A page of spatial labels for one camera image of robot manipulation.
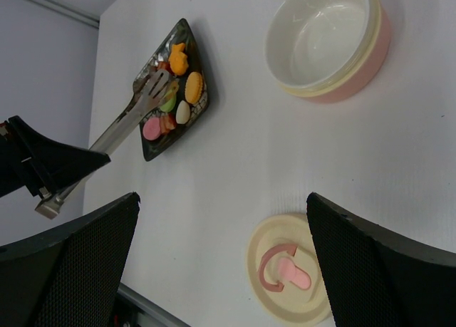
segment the white table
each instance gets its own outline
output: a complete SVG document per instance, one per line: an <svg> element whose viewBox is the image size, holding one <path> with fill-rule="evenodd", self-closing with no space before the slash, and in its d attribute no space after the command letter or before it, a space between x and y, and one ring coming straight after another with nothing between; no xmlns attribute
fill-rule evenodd
<svg viewBox="0 0 456 327"><path fill-rule="evenodd" d="M212 103L193 129L152 162L136 131L85 189L85 212L140 194L122 281L195 327L279 326L249 288L245 251L261 220L305 212L312 191L456 251L456 0L383 0L389 57L333 105L282 93L266 69L264 36L282 1L118 0L101 16L92 142L178 19L209 61Z"/></svg>

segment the lid handle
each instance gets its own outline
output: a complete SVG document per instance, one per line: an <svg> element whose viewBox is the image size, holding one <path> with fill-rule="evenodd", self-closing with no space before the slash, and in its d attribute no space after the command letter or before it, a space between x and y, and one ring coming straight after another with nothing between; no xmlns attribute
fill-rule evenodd
<svg viewBox="0 0 456 327"><path fill-rule="evenodd" d="M261 258L261 262L259 264L258 269L258 278L263 288L265 288L268 291L273 291L276 293L280 293L282 290L284 290L284 284L282 282L277 281L276 284L272 284L266 281L266 279L264 278L264 270L268 262L276 254L280 252L287 252L290 256L294 256L297 249L298 245L296 244L279 244L270 248L268 251L264 253L263 257Z"/></svg>

